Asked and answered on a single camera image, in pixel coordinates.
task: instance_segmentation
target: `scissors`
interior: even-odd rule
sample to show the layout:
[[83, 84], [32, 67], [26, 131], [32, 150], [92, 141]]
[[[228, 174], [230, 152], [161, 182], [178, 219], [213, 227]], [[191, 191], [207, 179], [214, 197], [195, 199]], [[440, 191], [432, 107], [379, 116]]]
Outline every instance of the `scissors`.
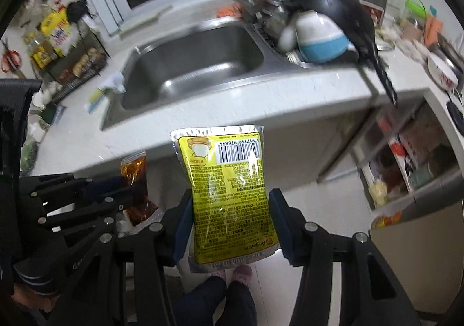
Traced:
[[4, 73], [11, 71], [19, 78], [24, 78], [24, 74], [19, 69], [23, 63], [21, 56], [17, 51], [8, 49], [8, 38], [2, 40], [2, 44], [5, 51], [1, 59], [1, 70]]

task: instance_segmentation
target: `barcode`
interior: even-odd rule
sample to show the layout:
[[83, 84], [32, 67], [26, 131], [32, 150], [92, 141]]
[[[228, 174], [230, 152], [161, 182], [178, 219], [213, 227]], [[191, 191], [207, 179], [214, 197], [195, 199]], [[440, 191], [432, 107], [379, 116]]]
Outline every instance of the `barcode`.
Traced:
[[250, 155], [254, 155], [257, 159], [261, 158], [257, 139], [248, 142], [225, 141], [216, 145], [216, 161], [218, 164], [246, 161], [250, 158]]

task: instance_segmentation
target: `cloth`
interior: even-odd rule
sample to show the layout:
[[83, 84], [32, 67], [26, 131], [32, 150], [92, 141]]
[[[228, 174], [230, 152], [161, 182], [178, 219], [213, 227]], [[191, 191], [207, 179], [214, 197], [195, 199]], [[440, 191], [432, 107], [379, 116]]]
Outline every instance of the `cloth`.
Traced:
[[237, 281], [228, 288], [212, 276], [173, 305], [178, 326], [213, 326], [213, 314], [226, 298], [226, 307], [216, 326], [257, 326], [256, 307], [250, 290]]
[[443, 23], [438, 20], [435, 16], [427, 15], [427, 20], [425, 21], [425, 35], [424, 35], [424, 45], [429, 47], [433, 43], [438, 41], [438, 33], [441, 33], [443, 28]]

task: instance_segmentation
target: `white bowl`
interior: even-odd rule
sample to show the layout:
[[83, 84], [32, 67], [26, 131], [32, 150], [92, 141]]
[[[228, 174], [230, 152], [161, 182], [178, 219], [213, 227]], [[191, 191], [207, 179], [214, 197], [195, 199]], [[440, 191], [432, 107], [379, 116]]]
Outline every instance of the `white bowl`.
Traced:
[[296, 21], [296, 36], [300, 45], [327, 42], [343, 35], [330, 17], [315, 11], [300, 13]]
[[453, 70], [438, 55], [431, 53], [427, 65], [430, 76], [444, 91], [450, 91], [458, 86], [459, 80]]

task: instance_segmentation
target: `dark pants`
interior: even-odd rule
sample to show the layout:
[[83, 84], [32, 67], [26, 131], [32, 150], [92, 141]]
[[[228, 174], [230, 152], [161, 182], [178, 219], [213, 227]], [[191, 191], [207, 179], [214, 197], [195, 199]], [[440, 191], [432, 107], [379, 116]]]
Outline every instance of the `dark pants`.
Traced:
[[216, 326], [257, 326], [250, 290], [238, 281], [233, 281], [227, 288], [217, 276], [208, 278], [173, 304], [177, 326], [213, 326], [213, 314], [224, 297], [226, 307]]

